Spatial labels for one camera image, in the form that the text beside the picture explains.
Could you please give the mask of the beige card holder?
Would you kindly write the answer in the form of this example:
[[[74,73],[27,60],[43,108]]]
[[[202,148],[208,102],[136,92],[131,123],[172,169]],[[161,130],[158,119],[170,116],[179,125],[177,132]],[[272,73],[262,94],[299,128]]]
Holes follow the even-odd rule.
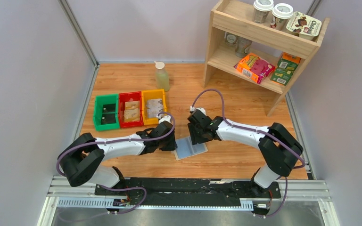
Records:
[[[175,156],[177,161],[189,158],[198,154],[202,154],[208,151],[207,146],[205,144],[196,144],[193,145],[191,141],[191,137],[184,137],[175,140],[177,144],[177,148],[172,153]]]

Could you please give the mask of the white credit card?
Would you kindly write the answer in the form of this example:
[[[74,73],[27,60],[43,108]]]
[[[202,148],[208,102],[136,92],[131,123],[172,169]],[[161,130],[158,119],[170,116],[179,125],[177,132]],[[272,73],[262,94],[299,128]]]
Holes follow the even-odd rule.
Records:
[[[163,100],[161,98],[148,99],[146,104],[147,109],[164,109]]]

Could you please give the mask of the gold credit card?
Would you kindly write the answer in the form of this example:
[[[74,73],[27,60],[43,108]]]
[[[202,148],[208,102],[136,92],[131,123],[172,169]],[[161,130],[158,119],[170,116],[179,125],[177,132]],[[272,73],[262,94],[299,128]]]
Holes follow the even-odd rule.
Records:
[[[129,112],[140,112],[140,101],[139,100],[135,100],[135,101],[127,101],[124,103],[124,112],[125,113],[129,113]]]

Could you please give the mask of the black credit card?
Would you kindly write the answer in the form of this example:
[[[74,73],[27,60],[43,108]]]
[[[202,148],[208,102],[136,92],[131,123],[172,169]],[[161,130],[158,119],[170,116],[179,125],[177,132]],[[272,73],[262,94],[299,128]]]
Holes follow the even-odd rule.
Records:
[[[116,110],[116,104],[105,104],[102,106],[102,112],[103,113],[115,113]]]
[[[102,113],[101,124],[114,124],[116,123],[116,119],[117,116],[115,112]]]

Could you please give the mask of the gold cards in red bin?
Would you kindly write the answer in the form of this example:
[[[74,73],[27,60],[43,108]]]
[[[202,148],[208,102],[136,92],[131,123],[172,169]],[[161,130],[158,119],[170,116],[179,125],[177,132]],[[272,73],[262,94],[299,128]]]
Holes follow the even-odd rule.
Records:
[[[123,113],[123,122],[140,121],[140,112]]]

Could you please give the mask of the yellow plastic bin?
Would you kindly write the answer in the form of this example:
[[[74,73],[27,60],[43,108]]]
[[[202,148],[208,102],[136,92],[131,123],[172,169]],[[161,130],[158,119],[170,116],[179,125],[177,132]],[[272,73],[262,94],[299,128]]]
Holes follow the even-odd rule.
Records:
[[[166,112],[165,91],[163,89],[144,90],[142,97],[142,119],[144,125],[158,124],[158,114]]]

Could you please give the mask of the green soap bottle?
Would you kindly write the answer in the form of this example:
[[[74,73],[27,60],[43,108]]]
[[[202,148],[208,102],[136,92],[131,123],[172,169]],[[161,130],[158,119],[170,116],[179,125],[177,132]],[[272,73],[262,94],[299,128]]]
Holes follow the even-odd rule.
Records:
[[[156,86],[158,89],[163,89],[165,92],[169,91],[170,89],[170,81],[169,75],[165,69],[164,62],[155,61],[155,79],[156,79]]]

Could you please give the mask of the orange pink snack box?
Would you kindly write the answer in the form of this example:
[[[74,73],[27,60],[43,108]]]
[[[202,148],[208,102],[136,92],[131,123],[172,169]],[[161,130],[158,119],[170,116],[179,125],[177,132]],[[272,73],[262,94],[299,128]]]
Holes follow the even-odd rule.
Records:
[[[261,84],[275,70],[274,65],[255,53],[248,53],[234,68],[257,84]]]

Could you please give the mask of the green plastic bin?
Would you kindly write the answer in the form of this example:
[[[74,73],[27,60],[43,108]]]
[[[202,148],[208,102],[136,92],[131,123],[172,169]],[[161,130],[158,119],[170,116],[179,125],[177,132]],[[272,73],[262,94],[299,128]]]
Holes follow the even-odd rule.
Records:
[[[96,131],[119,129],[118,121],[119,95],[96,96],[93,122]]]

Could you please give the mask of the wooden shelf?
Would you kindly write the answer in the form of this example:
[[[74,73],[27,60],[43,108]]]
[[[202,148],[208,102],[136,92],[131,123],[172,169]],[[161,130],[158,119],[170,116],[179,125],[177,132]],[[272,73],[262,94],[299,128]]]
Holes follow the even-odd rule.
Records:
[[[323,20],[319,36],[310,41],[289,34],[285,29],[277,31],[270,28],[270,19],[266,19],[264,24],[256,24],[252,20],[253,13],[253,5],[238,0],[220,0],[211,9],[203,86],[208,84],[217,69],[248,82],[252,81],[234,68],[238,57],[231,47],[224,43],[226,32],[300,57],[302,60],[286,86],[270,81],[269,78],[260,84],[261,87],[275,92],[274,101],[266,112],[267,116],[271,116],[321,47],[330,18]]]

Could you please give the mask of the right glass jar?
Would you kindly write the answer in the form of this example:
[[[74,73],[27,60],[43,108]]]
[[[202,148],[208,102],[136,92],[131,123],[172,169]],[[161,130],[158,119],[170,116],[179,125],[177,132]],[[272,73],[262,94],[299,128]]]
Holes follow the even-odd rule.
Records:
[[[250,52],[251,45],[251,40],[239,37],[236,42],[235,55],[244,58]]]

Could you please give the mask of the green orange juice box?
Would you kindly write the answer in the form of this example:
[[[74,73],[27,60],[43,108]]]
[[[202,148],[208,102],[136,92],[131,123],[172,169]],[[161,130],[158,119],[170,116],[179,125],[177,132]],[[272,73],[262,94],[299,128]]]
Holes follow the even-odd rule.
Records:
[[[279,57],[279,60],[277,62],[277,67],[273,72],[270,80],[275,83],[286,86],[291,80],[300,62],[301,62],[300,57],[283,52]]]

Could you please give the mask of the right paper coffee cup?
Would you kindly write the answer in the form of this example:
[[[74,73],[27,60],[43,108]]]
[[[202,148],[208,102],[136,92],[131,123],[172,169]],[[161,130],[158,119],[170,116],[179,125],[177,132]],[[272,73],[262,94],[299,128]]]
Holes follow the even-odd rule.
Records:
[[[287,21],[292,17],[294,9],[286,3],[278,3],[272,9],[270,27],[276,30],[282,30]]]

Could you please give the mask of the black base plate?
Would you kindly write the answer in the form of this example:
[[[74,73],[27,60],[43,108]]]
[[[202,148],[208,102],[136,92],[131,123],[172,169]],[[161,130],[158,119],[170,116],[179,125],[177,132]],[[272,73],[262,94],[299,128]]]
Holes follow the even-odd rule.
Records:
[[[121,188],[136,188],[121,192]],[[130,178],[120,181],[116,192],[96,186],[95,195],[126,195],[131,204],[137,204],[143,197],[145,188],[147,196],[144,205],[156,206],[193,206],[193,207],[236,207],[241,198],[281,197],[279,184],[272,182],[270,187],[262,189],[250,181],[197,179],[197,178]]]

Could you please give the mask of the aluminium frame rail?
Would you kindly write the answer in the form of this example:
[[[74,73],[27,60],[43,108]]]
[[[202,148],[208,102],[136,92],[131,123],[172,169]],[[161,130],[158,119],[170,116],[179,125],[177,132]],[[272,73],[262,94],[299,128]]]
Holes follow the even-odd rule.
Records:
[[[259,213],[277,210],[279,202],[314,204],[314,215],[326,226],[339,220],[323,180],[277,180],[267,189],[253,189],[248,179],[127,178],[122,189],[109,191],[86,183],[71,187],[64,177],[55,176],[50,184],[38,225],[53,224],[57,208],[140,210],[233,210]]]

